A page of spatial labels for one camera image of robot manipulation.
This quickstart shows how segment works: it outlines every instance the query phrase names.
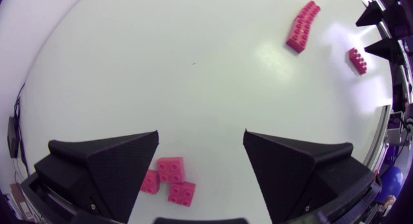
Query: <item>pink lego brick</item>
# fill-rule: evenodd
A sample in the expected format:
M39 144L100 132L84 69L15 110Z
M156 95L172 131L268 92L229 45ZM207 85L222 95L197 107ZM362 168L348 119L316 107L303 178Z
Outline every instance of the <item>pink lego brick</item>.
M314 1L308 2L298 13L286 44L301 53L307 44L310 26L321 8Z
M316 5L314 1L308 2L298 13L297 18L305 18L308 15L315 17L321 10L320 6Z
M191 206L192 198L194 197L196 184L184 182L184 183L172 183L170 185L168 201L184 205L186 207Z
M348 51L348 58L353 63L360 75L366 73L367 63L364 61L363 57L361 57L361 54L357 51L357 49L351 48Z
M156 165L161 182L184 182L185 170L182 157L159 158Z
M304 22L301 18L297 18L294 21L291 33L287 39L287 45L293 48L297 53L301 53L307 44L309 32L310 24Z
M159 176L157 171L148 170L146 176L143 179L140 191L147 192L150 194L156 194L159 190Z

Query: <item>white wall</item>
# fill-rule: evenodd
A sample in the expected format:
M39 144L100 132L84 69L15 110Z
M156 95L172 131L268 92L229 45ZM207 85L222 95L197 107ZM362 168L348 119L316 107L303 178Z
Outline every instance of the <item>white wall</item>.
M15 170L6 137L15 98L48 36L78 1L3 0L0 4L0 189L3 193L10 192L9 184L14 183Z

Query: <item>wire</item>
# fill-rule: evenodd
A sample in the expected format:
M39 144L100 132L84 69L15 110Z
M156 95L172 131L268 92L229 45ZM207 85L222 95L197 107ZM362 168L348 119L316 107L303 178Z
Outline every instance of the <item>wire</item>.
M25 178L24 178L24 176L21 174L18 160L13 159L13 166L14 166L14 170L17 172L17 175L19 176L20 180L23 181Z
M409 132L406 133L405 140L404 140L404 142L403 142L403 144L402 144L402 146L401 146L401 150L399 151L399 154L397 154L396 158L394 159L393 166L394 166L394 163L396 162L396 160L398 160L398 157L400 156L401 152L402 152L403 149L405 148L404 146L405 146L405 144L406 144L408 134L409 134Z
M391 167L394 167L394 164L396 163L396 161L398 160L401 152L402 152L403 149L405 148L404 146L405 146L405 144L406 144L406 142L407 142L407 138L408 138L408 135L409 135L409 134L410 134L409 132L406 133L405 140L403 141L403 144L400 145L401 150L400 150L399 153L397 154L396 158L394 158L394 161L393 161L393 163L391 164L391 166L389 166L381 175L384 175Z
M17 134L19 135L19 139L20 139L19 146L20 146L21 161L23 162L23 165L26 167L27 176L29 176L30 172L28 170L28 165L27 165L27 160L26 160L25 144L23 143L23 135L21 134L21 128L20 128L20 95L25 85L26 83L23 83L23 85L21 86L20 91L14 103L14 125L17 129Z

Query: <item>circular white platform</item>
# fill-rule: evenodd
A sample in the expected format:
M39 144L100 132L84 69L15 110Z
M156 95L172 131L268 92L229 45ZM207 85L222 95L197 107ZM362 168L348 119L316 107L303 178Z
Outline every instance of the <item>circular white platform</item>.
M81 0L46 42L22 95L32 171L51 139L158 130L154 159L185 158L194 200L190 208L169 203L162 185L155 196L139 194L130 223L270 223L242 145L246 128L348 141L363 161L379 107L392 102L387 61L364 53L368 69L359 76L347 59L350 48L380 39L376 27L355 26L360 0L314 0L321 11L307 48L297 55L285 45L308 1Z

